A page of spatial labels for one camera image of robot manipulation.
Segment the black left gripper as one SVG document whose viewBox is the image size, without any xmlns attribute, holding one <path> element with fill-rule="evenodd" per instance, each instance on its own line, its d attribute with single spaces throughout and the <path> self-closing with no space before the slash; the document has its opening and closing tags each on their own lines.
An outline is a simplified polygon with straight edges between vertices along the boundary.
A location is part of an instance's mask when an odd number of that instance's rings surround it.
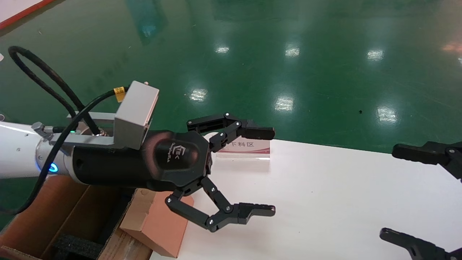
<svg viewBox="0 0 462 260">
<path fill-rule="evenodd" d="M 195 131 L 148 131 L 140 149 L 75 147 L 75 179 L 88 185 L 194 192 L 210 172 L 209 142 Z"/>
</svg>

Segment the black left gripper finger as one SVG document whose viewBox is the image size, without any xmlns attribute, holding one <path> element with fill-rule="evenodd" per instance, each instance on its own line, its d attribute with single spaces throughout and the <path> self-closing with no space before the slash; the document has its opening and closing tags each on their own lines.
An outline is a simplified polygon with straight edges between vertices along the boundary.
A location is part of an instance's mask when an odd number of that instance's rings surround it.
<svg viewBox="0 0 462 260">
<path fill-rule="evenodd" d="M 212 152 L 222 153 L 269 153 L 269 142 L 275 137 L 274 128 L 241 120 L 229 112 L 188 120 L 187 129 L 200 134 L 215 132 L 209 138 L 209 147 Z"/>
<path fill-rule="evenodd" d="M 184 219 L 207 229 L 216 232 L 228 224 L 246 225 L 252 216 L 273 217 L 276 214 L 274 205 L 237 203 L 231 204 L 208 178 L 204 177 L 198 183 L 198 188 L 202 188 L 218 208 L 218 212 L 209 216 L 204 212 L 182 202 L 186 191 L 175 190 L 166 198 L 165 203 L 175 214 Z"/>
</svg>

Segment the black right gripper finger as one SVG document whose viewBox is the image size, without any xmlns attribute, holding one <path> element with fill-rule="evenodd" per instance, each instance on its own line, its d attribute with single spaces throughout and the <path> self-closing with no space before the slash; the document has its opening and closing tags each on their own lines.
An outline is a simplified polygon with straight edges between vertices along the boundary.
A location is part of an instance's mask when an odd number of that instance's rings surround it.
<svg viewBox="0 0 462 260">
<path fill-rule="evenodd" d="M 439 164 L 455 179 L 462 179 L 462 142 L 453 144 L 426 142 L 421 147 L 396 144 L 392 156 L 423 164 Z"/>
<path fill-rule="evenodd" d="M 379 237 L 391 244 L 402 247 L 409 252 L 412 260 L 461 260 L 462 249 L 447 252 L 433 243 L 397 232 L 389 228 L 380 230 Z"/>
</svg>

